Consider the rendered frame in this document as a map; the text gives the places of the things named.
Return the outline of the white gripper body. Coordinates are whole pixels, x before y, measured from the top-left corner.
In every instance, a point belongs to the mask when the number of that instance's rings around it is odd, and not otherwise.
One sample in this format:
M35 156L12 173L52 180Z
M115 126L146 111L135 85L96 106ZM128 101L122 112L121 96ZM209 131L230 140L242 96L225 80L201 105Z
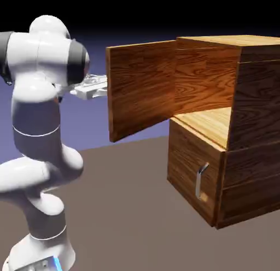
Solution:
M70 94L83 100L92 100L96 97L106 97L107 76L88 74L81 83L73 86Z

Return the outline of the small wooden cabinet door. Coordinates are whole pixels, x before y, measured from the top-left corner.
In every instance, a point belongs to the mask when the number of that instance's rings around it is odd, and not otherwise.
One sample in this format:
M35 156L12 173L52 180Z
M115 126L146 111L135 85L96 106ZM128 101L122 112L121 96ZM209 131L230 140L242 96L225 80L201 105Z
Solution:
M216 225L225 149L176 118L170 119L167 179L212 227ZM201 199L195 196L196 173L201 177Z

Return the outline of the large wooden cabinet door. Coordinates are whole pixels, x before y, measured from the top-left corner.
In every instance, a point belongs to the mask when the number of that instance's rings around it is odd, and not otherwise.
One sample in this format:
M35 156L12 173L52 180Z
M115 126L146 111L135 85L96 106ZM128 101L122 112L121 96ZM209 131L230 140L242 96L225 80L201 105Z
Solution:
M175 49L175 40L106 48L111 142L171 117Z

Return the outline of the wooden cabinet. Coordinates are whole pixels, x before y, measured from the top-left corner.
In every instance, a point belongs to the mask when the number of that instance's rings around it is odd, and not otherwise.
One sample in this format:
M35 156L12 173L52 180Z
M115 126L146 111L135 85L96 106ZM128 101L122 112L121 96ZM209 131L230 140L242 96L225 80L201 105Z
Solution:
M215 228L280 209L280 38L177 38L173 117L225 149Z

